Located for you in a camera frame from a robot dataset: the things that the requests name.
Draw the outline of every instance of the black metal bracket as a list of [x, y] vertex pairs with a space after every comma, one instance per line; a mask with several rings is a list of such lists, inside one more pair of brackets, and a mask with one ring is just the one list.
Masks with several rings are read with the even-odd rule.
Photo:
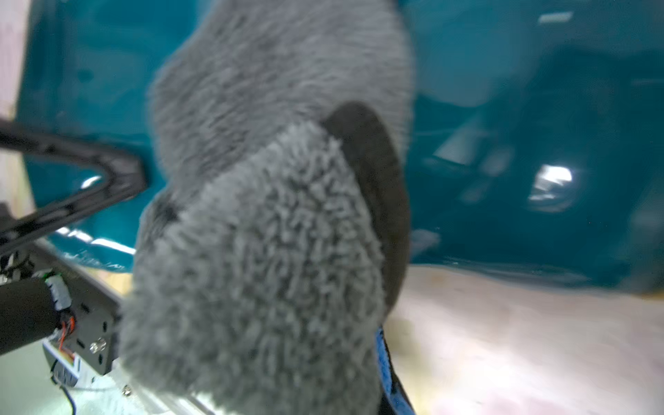
[[118, 357], [121, 297], [37, 244], [25, 246], [25, 251], [38, 268], [52, 268], [60, 274], [69, 289], [69, 310], [76, 318], [76, 328], [64, 340], [64, 347], [81, 356], [97, 373], [110, 372]]
[[95, 170], [102, 180], [23, 218], [0, 218], [0, 254], [130, 199], [147, 187], [141, 159], [107, 145], [25, 129], [0, 120], [0, 148]]

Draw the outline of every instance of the black cylinder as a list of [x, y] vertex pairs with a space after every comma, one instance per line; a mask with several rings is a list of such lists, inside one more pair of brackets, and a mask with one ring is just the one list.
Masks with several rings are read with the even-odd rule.
[[41, 278], [0, 286], [0, 355], [52, 334], [59, 321]]

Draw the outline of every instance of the microfiber chenille fingers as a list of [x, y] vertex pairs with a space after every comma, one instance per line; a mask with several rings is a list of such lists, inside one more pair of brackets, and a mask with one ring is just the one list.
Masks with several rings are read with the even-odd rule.
[[[404, 228], [382, 222], [408, 221], [376, 208], [402, 197], [371, 190], [402, 181], [393, 166], [410, 126], [411, 61], [392, 7], [221, 1], [158, 75], [169, 184], [141, 218], [120, 338], [146, 386], [206, 392], [241, 415], [376, 413], [374, 335], [396, 298], [385, 241]], [[323, 122], [348, 101], [382, 127]], [[372, 145], [390, 162], [363, 157]]]

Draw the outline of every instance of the black cable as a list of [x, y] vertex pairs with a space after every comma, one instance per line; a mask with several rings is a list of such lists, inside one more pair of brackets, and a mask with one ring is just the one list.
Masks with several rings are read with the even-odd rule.
[[72, 406], [72, 415], [76, 415], [76, 403], [74, 402], [74, 399], [72, 399], [72, 396], [69, 394], [69, 391], [62, 385], [62, 383], [59, 383], [57, 380], [55, 380], [54, 373], [53, 371], [55, 370], [55, 365], [58, 364], [58, 359], [55, 359], [55, 362], [50, 367], [50, 381], [53, 382], [53, 384], [57, 385], [62, 389], [65, 397], [69, 401], [69, 405]]

